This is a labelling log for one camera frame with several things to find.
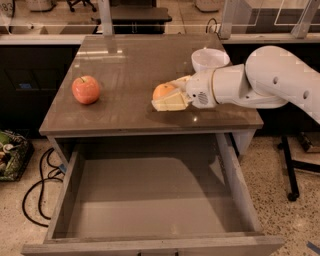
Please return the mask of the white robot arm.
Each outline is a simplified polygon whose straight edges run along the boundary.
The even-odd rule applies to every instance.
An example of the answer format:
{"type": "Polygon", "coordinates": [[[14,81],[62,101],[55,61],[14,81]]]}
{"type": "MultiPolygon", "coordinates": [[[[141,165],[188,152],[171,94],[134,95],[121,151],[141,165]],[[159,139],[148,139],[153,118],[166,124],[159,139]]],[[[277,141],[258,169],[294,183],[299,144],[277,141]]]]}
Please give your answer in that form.
{"type": "Polygon", "coordinates": [[[320,73],[278,46],[254,50],[243,64],[205,69],[163,86],[163,95],[152,96],[157,111],[219,104],[273,109],[292,103],[320,122],[320,73]]]}

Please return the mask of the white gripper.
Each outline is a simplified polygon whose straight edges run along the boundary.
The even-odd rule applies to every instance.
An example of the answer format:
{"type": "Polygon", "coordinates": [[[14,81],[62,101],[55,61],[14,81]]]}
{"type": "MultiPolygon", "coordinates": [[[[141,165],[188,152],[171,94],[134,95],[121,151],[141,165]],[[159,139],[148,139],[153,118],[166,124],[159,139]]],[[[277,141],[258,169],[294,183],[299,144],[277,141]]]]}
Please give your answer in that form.
{"type": "Polygon", "coordinates": [[[183,76],[167,82],[174,89],[168,94],[152,100],[152,106],[160,112],[185,110],[190,102],[199,109],[215,108],[217,101],[213,92],[213,75],[211,69],[196,72],[194,75],[183,76]]]}

